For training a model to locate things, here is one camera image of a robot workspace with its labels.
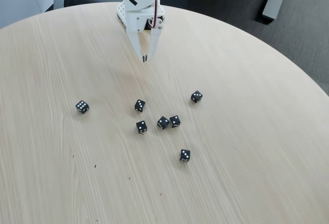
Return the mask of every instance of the wood grain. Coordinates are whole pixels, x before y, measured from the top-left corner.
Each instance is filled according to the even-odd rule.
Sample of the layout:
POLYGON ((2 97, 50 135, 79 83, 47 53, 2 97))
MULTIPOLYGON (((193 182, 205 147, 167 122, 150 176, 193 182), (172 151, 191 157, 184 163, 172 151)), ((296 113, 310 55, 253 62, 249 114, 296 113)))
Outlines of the wood grain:
POLYGON ((171 7, 143 64, 115 7, 0 30, 0 223, 329 223, 320 87, 251 35, 171 7), (156 126, 173 115, 180 127, 156 126))

